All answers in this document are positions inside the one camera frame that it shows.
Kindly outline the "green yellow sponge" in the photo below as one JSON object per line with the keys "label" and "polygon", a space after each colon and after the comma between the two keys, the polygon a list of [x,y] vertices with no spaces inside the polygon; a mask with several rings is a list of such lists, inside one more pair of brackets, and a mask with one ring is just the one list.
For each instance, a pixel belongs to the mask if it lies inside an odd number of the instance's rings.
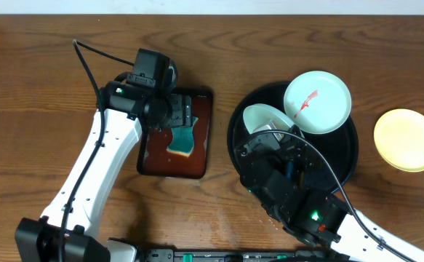
{"label": "green yellow sponge", "polygon": [[193,128],[198,119],[198,117],[194,116],[190,127],[175,127],[171,129],[172,141],[167,146],[169,153],[184,157],[189,157],[192,154],[195,146]]}

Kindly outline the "light green plate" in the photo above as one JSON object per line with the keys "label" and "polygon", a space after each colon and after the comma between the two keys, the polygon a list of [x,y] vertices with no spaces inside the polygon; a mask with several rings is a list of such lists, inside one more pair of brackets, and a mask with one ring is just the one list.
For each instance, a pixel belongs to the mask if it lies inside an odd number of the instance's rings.
{"label": "light green plate", "polygon": [[300,74],[286,88],[285,114],[303,131],[321,135],[344,124],[351,113],[347,85],[326,71]]}
{"label": "light green plate", "polygon": [[243,112],[243,121],[249,134],[262,130],[288,131],[295,124],[279,109],[263,103],[247,106]]}

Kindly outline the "yellow plate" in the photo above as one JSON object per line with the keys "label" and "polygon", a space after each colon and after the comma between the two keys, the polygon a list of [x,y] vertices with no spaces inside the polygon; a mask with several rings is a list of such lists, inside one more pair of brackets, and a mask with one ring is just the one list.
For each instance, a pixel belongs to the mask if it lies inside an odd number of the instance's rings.
{"label": "yellow plate", "polygon": [[424,171],[424,115],[399,108],[384,113],[373,131],[379,155],[406,172]]}

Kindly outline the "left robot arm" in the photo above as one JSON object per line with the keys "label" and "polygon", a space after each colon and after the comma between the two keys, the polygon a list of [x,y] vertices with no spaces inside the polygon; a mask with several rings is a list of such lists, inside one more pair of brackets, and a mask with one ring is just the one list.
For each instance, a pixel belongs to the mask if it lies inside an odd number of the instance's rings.
{"label": "left robot arm", "polygon": [[105,203],[130,151],[150,128],[190,127],[192,98],[111,81],[97,92],[90,134],[62,188],[40,219],[15,232],[22,261],[135,261],[137,248],[96,238]]}

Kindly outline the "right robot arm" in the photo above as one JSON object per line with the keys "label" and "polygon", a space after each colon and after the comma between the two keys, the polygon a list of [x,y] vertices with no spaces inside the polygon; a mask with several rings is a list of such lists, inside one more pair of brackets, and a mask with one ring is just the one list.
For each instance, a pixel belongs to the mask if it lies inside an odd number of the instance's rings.
{"label": "right robot arm", "polygon": [[[276,135],[284,137],[277,140]],[[336,174],[321,152],[289,131],[263,130],[251,134],[234,150],[241,184],[267,214],[300,242],[323,245],[355,261],[424,261],[424,250],[398,238],[353,208],[348,197],[309,188],[296,179],[294,163],[308,168],[306,154],[315,153],[322,167]]]}

